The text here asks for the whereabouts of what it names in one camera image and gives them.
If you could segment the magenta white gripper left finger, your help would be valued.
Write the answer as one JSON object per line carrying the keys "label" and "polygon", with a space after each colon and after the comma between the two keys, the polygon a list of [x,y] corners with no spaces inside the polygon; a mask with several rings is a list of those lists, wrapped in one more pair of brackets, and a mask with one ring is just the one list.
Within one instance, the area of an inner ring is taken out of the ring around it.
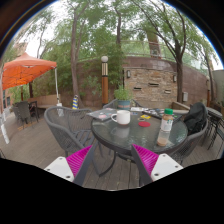
{"label": "magenta white gripper left finger", "polygon": [[68,157],[58,157],[45,168],[45,171],[82,186],[93,156],[94,147],[90,145]]}

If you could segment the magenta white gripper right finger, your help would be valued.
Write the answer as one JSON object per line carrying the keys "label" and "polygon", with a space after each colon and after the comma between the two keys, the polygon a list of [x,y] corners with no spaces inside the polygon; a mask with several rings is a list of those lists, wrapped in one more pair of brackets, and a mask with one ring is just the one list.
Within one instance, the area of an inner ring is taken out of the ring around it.
{"label": "magenta white gripper right finger", "polygon": [[136,144],[132,145],[131,153],[139,170],[139,186],[148,185],[182,169],[165,153],[158,155]]}

